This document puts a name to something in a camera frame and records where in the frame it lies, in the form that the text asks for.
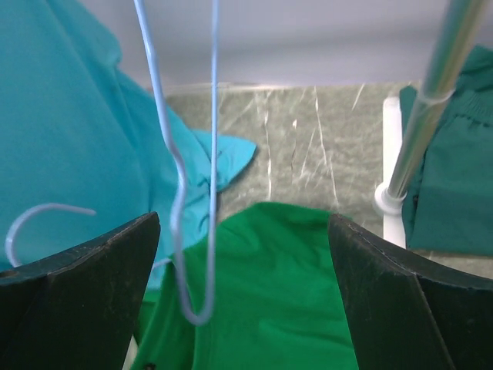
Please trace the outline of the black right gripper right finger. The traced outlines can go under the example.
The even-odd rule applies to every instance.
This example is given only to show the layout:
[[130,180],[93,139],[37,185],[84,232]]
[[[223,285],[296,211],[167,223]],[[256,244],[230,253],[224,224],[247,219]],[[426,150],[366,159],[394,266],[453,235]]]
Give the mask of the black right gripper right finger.
[[492,281],[334,214],[328,239],[361,369],[490,369]]

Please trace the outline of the green t shirt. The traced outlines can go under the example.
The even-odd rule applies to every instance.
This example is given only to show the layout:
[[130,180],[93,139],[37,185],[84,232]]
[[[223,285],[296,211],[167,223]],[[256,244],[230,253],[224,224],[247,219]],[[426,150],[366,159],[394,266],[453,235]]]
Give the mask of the green t shirt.
[[135,369],[355,369],[326,210],[262,202],[216,229],[210,320],[181,312],[175,269],[139,315]]

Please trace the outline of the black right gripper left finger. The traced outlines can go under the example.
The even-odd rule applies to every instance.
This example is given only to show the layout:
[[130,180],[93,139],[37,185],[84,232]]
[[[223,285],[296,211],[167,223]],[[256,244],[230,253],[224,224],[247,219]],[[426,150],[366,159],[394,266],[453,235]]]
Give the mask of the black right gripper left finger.
[[157,213],[1,273],[3,369],[121,369],[159,241]]

